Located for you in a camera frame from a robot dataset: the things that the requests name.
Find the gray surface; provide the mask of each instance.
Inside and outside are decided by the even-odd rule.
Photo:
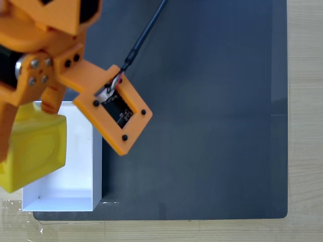
[[[86,58],[121,65],[158,4],[104,1]],[[36,219],[286,216],[286,1],[170,0],[127,76],[154,115],[127,156],[104,143],[104,198]]]

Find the metal screw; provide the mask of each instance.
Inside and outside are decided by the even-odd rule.
[[[68,60],[65,61],[65,67],[66,68],[70,67],[71,65],[72,65],[72,62],[71,62],[70,59],[68,59]]]
[[[33,59],[30,63],[31,67],[33,67],[34,69],[38,68],[39,66],[39,60],[37,59]]]
[[[48,81],[48,76],[43,76],[42,78],[41,78],[41,82],[42,83],[46,83]]]
[[[30,79],[29,79],[29,86],[33,86],[33,85],[35,85],[36,84],[36,79],[34,78],[34,77],[31,77]]]
[[[78,62],[80,59],[80,55],[79,54],[75,54],[73,61]]]
[[[46,64],[46,66],[47,66],[47,67],[50,67],[50,66],[52,65],[51,58],[47,58],[47,59],[45,60],[45,64]]]
[[[93,102],[93,106],[94,106],[94,107],[99,107],[99,105],[100,105],[100,102],[99,102],[98,100],[95,100],[95,101]]]

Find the black cable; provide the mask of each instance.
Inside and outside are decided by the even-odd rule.
[[[125,60],[125,63],[121,67],[118,74],[120,74],[121,72],[125,72],[127,70],[127,68],[132,64],[132,62],[136,58],[136,56],[137,56],[137,54],[138,54],[138,52],[139,52],[139,50],[140,50],[140,48],[142,46],[142,44],[144,43],[147,35],[149,34],[149,32],[153,28],[154,24],[156,23],[158,17],[160,16],[160,13],[162,12],[163,8],[165,7],[167,1],[168,0],[162,0],[160,6],[158,7],[158,9],[156,11],[156,13],[152,17],[152,19],[149,21],[146,28],[142,31],[142,33],[139,36],[137,42],[135,43],[135,45],[133,46],[133,48],[129,52],[129,54],[128,54],[126,60]]]

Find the white box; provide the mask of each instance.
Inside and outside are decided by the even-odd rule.
[[[67,118],[66,164],[23,188],[23,211],[93,211],[102,198],[102,136],[72,102],[59,114]]]

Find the black circuit board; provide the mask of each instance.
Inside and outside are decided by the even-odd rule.
[[[120,128],[123,128],[133,115],[133,111],[116,90],[107,101],[102,103],[102,106],[116,121]]]

